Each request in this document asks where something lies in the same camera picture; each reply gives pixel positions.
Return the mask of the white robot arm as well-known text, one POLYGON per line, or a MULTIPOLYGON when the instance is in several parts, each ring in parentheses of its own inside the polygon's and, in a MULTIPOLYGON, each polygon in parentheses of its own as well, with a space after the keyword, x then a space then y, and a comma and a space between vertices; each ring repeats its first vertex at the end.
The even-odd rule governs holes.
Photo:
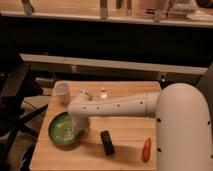
POLYGON ((213 171, 210 111, 204 95, 192 85, 175 83, 159 92, 103 101, 81 91, 68 113, 75 130, 85 129, 88 119, 96 116, 153 117, 158 171, 213 171))

